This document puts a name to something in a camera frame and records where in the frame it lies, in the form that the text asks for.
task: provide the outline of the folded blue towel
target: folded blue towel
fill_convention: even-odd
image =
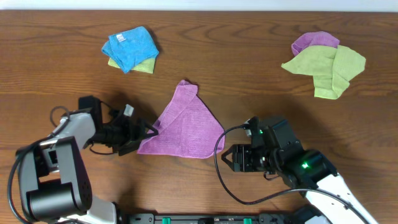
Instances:
[[[144,27],[109,36],[102,52],[112,58],[124,73],[148,58],[156,58],[156,49],[152,37]]]

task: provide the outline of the microfiber cloth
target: microfiber cloth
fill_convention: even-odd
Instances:
[[[117,65],[117,63],[111,58],[109,58],[108,65],[115,67],[115,68],[120,68],[119,65]],[[154,68],[155,68],[155,59],[149,58],[149,59],[143,60],[141,63],[134,66],[134,68],[132,68],[132,70],[153,74]]]
[[[311,46],[282,68],[294,74],[313,76],[314,96],[335,100],[349,87],[349,81],[365,69],[366,59],[348,47]]]
[[[333,37],[327,32],[307,32],[301,35],[301,37],[299,37],[292,44],[292,52],[294,56],[297,56],[302,50],[306,49],[309,46],[322,45],[337,48],[337,45],[339,43],[340,40],[338,40],[336,37]]]
[[[113,59],[124,73],[148,58],[156,58],[156,49],[152,37],[144,27],[109,36],[102,52]]]
[[[182,80],[153,127],[159,135],[142,140],[138,154],[170,155],[204,159],[213,155],[224,132],[219,122],[197,96],[198,87]],[[217,152],[224,148],[224,138]]]

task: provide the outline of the towel label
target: towel label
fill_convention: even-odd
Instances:
[[[132,112],[134,112],[134,108],[132,106],[130,106],[130,105],[126,105],[126,109],[124,109],[123,114],[125,116],[131,116]]]
[[[119,42],[126,40],[126,38],[124,38],[122,34],[116,35],[116,38],[118,39]]]

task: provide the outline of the folded pink towel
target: folded pink towel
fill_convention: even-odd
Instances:
[[[198,87],[182,80],[172,101],[153,125],[159,135],[142,140],[138,154],[170,155],[204,159],[213,155],[224,132],[219,122],[197,96]],[[224,138],[217,152],[224,148]]]
[[[336,37],[333,37],[327,32],[319,31],[319,32],[308,32],[301,37],[299,37],[293,44],[292,44],[292,52],[294,56],[298,55],[302,50],[306,49],[309,46],[313,45],[322,45],[328,47],[337,48],[340,40]]]

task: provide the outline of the wooden table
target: wooden table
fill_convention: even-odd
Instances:
[[[160,50],[153,75],[124,75],[101,53],[108,35],[137,26],[152,32]],[[199,85],[198,95],[224,128],[255,115],[284,115],[303,145],[334,163],[380,223],[396,223],[397,27],[398,14],[379,13],[1,11],[0,222],[17,223],[5,194],[15,151],[51,132],[54,106],[75,110],[80,96],[95,95],[115,107],[130,103],[153,122],[177,83],[187,79]],[[280,67],[293,57],[296,38],[320,30],[367,60],[338,100],[314,98],[311,77]],[[225,148],[247,142],[236,131]],[[88,150],[82,156],[94,194],[128,212],[258,213],[305,203],[291,194],[240,205],[221,187],[213,159],[98,156]],[[234,173],[225,164],[220,169],[245,200],[287,188],[261,173]],[[13,196],[20,207],[17,181]]]

